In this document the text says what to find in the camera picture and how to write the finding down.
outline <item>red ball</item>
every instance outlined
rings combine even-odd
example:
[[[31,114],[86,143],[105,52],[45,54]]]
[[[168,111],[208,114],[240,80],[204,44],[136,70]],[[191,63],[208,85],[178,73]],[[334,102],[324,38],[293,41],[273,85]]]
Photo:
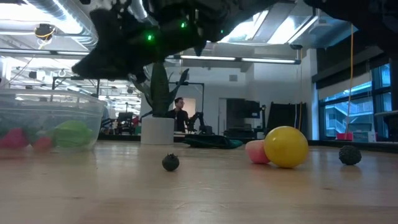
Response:
[[[270,162],[270,160],[266,156],[266,152],[264,151],[263,140],[248,142],[246,144],[245,150],[250,160],[255,164],[267,164]]]
[[[29,145],[22,128],[11,129],[0,141],[0,147],[6,149],[22,149]]]
[[[35,152],[49,152],[52,148],[52,139],[50,137],[43,136],[39,138],[33,144],[33,150]]]

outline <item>orange cable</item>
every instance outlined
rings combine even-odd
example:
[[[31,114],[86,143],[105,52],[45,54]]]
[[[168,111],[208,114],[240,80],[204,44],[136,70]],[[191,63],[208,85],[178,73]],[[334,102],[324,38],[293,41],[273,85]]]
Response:
[[[300,60],[303,60],[303,48],[301,48],[301,57],[300,57]],[[300,94],[302,94],[302,92],[303,92],[303,90],[302,90],[302,82],[303,82],[303,71],[302,71],[302,69],[301,69],[301,65],[300,65],[300,88],[301,88],[301,93]],[[301,117],[302,117],[302,105],[303,105],[303,102],[302,102],[302,98],[300,97],[300,118],[298,119],[298,130],[299,131],[301,131]]]
[[[349,124],[349,109],[351,105],[351,89],[353,88],[354,77],[354,25],[351,24],[351,78],[349,80],[349,95],[348,95],[348,111],[346,119],[346,133],[344,139],[347,140],[348,124]]]

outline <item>white planter pot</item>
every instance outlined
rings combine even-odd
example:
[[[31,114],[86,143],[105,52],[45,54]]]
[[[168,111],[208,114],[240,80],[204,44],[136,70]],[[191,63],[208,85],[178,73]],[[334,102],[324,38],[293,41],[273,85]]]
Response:
[[[174,144],[174,119],[143,118],[141,123],[141,144]]]

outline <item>red object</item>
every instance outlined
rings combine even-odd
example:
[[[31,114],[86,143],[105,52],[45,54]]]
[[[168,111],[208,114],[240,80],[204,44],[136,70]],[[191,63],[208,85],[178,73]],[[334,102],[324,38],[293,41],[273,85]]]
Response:
[[[29,145],[29,140],[24,136],[22,128],[11,129],[2,140],[0,148],[22,149]]]
[[[35,152],[49,152],[52,148],[52,140],[49,137],[41,137],[33,144]]]
[[[139,117],[136,116],[135,118],[132,119],[132,125],[133,125],[134,127],[137,127],[138,124],[139,124]]]
[[[353,133],[347,133],[347,139],[345,139],[346,133],[337,133],[336,134],[336,140],[347,140],[347,141],[352,141],[353,140]]]

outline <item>snake plant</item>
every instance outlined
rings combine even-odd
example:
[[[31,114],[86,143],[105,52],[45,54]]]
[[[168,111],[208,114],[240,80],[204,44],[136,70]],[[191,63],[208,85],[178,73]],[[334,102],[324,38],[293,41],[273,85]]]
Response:
[[[138,83],[136,80],[132,80],[134,86],[144,94],[145,99],[152,108],[153,117],[166,117],[169,106],[173,103],[178,89],[188,77],[188,71],[189,68],[181,74],[180,81],[172,91],[169,90],[169,79],[167,78],[166,69],[161,62],[156,62],[153,65],[150,86],[146,83]]]

